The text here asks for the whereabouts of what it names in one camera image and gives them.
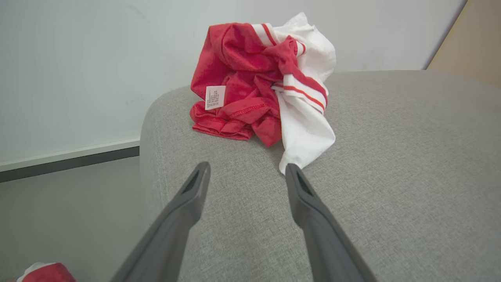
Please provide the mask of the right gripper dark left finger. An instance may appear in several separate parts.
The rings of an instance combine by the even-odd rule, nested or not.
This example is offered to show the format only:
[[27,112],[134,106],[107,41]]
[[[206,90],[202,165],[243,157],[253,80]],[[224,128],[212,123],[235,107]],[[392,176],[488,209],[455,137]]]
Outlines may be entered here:
[[113,282],[178,280],[189,232],[202,216],[210,179],[210,164],[197,164],[115,273]]

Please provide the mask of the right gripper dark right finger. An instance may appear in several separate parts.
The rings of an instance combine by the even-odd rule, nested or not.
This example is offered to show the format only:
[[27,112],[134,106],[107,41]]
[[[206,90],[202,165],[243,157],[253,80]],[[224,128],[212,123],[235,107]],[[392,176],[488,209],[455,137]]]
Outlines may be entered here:
[[374,282],[376,277],[296,164],[286,166],[290,211],[302,229],[315,282]]

